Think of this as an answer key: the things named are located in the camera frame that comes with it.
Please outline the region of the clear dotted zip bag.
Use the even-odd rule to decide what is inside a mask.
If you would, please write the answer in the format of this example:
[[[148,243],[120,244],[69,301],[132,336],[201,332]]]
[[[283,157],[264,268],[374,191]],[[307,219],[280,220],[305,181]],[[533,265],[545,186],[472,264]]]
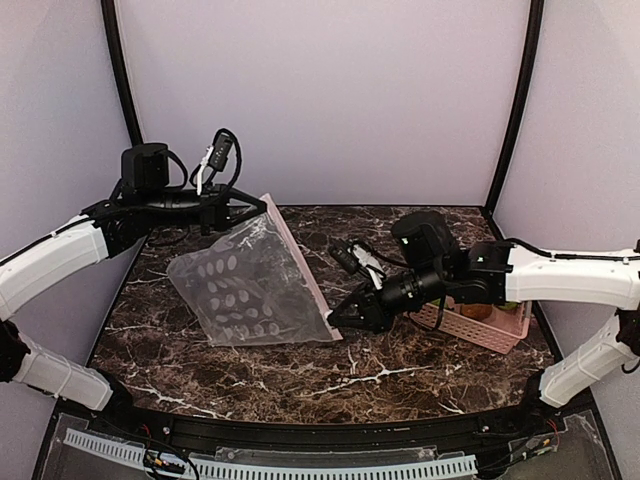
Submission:
[[[340,341],[327,301],[270,194],[266,211],[166,273],[213,347]]]

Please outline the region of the brown toy potato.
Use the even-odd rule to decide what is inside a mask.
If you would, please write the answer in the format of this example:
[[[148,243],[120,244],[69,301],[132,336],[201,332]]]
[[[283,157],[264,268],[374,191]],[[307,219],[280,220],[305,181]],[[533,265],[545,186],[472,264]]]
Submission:
[[[493,313],[493,306],[487,304],[463,304],[460,306],[460,314],[476,320],[483,321]]]

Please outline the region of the pink plastic basket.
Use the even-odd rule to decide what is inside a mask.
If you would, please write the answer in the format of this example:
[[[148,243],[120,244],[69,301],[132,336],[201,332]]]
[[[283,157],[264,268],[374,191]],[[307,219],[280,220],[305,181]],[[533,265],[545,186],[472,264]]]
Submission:
[[[410,312],[408,318],[428,330],[441,331],[484,347],[497,353],[509,353],[526,338],[531,319],[531,302],[519,303],[517,309],[502,311],[493,306],[492,315],[476,321],[460,314],[460,306],[450,297],[446,298],[444,310],[440,312],[440,301],[425,304],[419,312]]]

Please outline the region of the green toy guava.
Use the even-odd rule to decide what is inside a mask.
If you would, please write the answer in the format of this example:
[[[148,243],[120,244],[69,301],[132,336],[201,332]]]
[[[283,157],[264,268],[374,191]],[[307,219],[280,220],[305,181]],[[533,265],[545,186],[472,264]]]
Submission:
[[[518,302],[506,302],[503,305],[497,305],[497,308],[502,310],[502,311],[512,311],[517,309],[519,306]]]

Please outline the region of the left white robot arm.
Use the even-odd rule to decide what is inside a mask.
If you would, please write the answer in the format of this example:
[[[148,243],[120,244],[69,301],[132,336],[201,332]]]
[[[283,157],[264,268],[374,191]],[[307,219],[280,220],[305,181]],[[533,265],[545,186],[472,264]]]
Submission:
[[[120,411],[131,394],[113,376],[54,353],[21,333],[12,317],[62,280],[132,248],[160,227],[196,225],[225,232],[266,210],[236,189],[242,167],[237,137],[219,130],[193,170],[165,143],[121,155],[111,195],[1,261],[1,380],[25,384],[94,412]]]

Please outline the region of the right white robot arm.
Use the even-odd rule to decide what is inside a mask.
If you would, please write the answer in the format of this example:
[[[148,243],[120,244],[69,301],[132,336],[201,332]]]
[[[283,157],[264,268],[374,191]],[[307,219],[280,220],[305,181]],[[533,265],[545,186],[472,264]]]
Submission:
[[[504,305],[527,301],[608,305],[604,326],[568,357],[533,375],[526,401],[558,409],[617,367],[639,357],[639,252],[547,251],[520,239],[459,246],[435,211],[401,217],[391,235],[403,259],[388,276],[382,255],[360,240],[336,241],[330,255],[364,277],[327,316],[333,327],[387,332],[396,316],[434,300]]]

